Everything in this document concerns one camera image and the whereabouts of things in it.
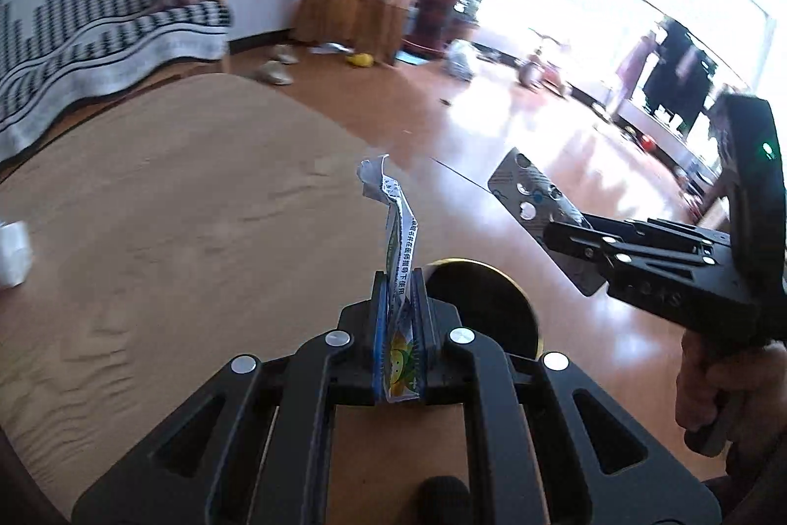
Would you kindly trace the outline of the right hand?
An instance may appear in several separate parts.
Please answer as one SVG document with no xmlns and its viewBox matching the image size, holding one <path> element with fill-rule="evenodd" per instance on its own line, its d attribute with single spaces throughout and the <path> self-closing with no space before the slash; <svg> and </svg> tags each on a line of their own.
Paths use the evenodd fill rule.
<svg viewBox="0 0 787 525">
<path fill-rule="evenodd" d="M 759 457 L 786 430 L 786 347 L 770 342 L 755 352 L 718 358 L 695 332 L 682 338 L 682 363 L 676 379 L 675 420 L 688 432 L 715 420 L 720 392 L 744 397 L 728 439 L 746 459 Z"/>
</svg>

